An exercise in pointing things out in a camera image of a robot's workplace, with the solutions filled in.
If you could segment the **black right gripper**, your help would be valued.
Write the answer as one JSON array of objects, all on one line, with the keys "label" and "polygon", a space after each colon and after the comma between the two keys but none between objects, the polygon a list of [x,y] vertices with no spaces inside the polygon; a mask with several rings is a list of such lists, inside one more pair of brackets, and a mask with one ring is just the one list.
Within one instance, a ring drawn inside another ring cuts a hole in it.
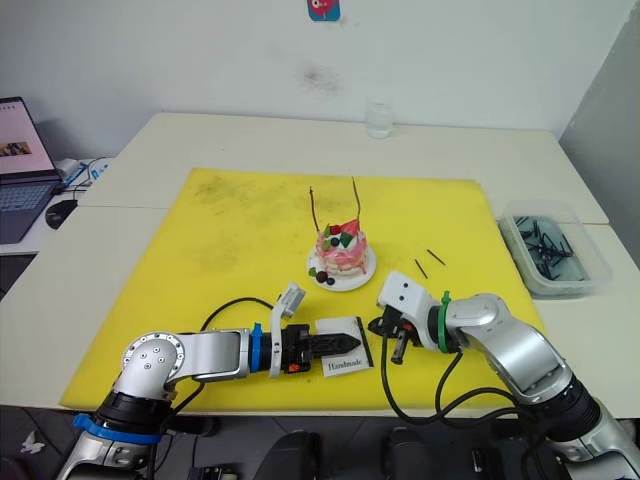
[{"label": "black right gripper", "polygon": [[382,335],[383,340],[389,343],[395,341],[395,347],[391,356],[391,362],[395,365],[402,365],[406,348],[413,346],[421,348],[424,346],[417,327],[398,309],[387,305],[383,308],[382,319],[373,319],[367,329],[375,334]]}]

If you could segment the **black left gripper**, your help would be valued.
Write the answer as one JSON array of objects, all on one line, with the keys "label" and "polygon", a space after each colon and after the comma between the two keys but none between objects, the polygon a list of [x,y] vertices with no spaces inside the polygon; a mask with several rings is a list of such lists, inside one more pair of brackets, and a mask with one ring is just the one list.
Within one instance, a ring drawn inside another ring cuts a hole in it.
[{"label": "black left gripper", "polygon": [[345,355],[356,349],[361,341],[347,333],[310,333],[308,324],[288,325],[281,331],[283,373],[304,373],[319,355]]}]

